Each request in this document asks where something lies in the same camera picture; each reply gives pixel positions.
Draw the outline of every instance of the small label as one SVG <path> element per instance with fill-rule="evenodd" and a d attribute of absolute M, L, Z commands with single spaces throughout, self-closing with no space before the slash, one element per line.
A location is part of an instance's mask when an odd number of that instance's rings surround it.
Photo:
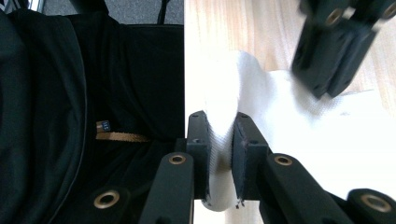
<path fill-rule="evenodd" d="M 97 133 L 107 133 L 110 132 L 110 122 L 108 120 L 96 122 L 96 132 Z"/>

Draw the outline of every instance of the wooden surface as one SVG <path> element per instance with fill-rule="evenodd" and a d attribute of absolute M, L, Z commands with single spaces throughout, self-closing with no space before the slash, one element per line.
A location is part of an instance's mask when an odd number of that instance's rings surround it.
<path fill-rule="evenodd" d="M 289 70 L 304 23 L 299 0 L 185 1 L 186 115 L 202 109 L 205 61 L 229 50 L 256 57 L 264 71 Z M 378 90 L 396 118 L 396 19 L 380 32 L 346 91 Z M 225 213 L 195 204 L 194 223 L 262 223 L 257 203 Z"/>

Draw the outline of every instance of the brown strap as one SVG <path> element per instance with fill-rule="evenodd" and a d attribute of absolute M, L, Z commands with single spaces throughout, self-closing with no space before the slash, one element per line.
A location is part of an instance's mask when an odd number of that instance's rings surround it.
<path fill-rule="evenodd" d="M 121 141 L 121 142 L 149 142 L 143 135 L 135 133 L 97 133 L 97 140 Z"/>

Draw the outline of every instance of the black jacket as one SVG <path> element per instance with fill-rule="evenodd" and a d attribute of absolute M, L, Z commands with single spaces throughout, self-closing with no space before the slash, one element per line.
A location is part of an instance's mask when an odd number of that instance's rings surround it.
<path fill-rule="evenodd" d="M 182 27 L 0 11 L 0 41 L 0 223 L 136 223 L 184 136 Z M 95 140 L 99 120 L 151 141 Z"/>

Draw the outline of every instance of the white towel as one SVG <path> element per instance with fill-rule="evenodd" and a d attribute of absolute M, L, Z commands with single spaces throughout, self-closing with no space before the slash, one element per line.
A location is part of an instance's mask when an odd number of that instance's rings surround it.
<path fill-rule="evenodd" d="M 253 56 L 240 51 L 207 65 L 206 83 L 218 87 L 208 87 L 205 95 L 212 143 L 216 142 L 210 171 L 210 186 L 216 190 L 211 191 L 208 208 L 220 211 L 237 203 L 229 188 L 235 98 L 237 110 L 253 118 L 271 149 L 299 160 L 327 191 L 345 198 L 351 189 L 369 188 L 396 198 L 396 121 L 382 109 L 376 91 L 317 100 L 291 72 L 265 73 Z M 225 162 L 217 166 L 215 161 Z M 255 219 L 256 205 L 249 209 Z M 228 210 L 226 223 L 252 217 L 240 210 Z"/>

